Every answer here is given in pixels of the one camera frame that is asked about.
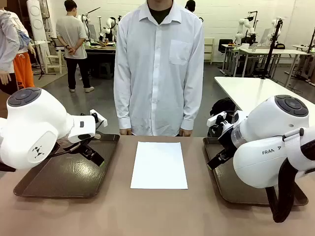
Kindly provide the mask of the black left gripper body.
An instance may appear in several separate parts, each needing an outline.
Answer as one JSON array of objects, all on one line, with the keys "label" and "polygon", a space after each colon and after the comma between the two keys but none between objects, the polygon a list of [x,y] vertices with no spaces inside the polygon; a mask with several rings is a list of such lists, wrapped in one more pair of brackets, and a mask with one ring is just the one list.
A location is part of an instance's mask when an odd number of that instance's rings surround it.
[{"label": "black left gripper body", "polygon": [[69,147],[64,148],[64,151],[57,152],[56,155],[63,155],[63,154],[80,154],[83,157],[93,157],[95,155],[95,150],[93,150],[89,143],[93,138],[88,138],[82,140],[78,143],[75,143]]}]

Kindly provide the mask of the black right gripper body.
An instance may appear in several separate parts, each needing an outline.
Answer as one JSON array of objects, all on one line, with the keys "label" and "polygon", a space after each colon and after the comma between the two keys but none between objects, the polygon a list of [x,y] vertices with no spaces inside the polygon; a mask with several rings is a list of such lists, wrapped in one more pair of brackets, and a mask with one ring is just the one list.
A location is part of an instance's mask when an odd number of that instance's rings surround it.
[{"label": "black right gripper body", "polygon": [[219,143],[223,147],[223,158],[232,158],[237,150],[243,143],[244,137],[238,127],[230,127],[228,130],[222,133],[218,138]]}]

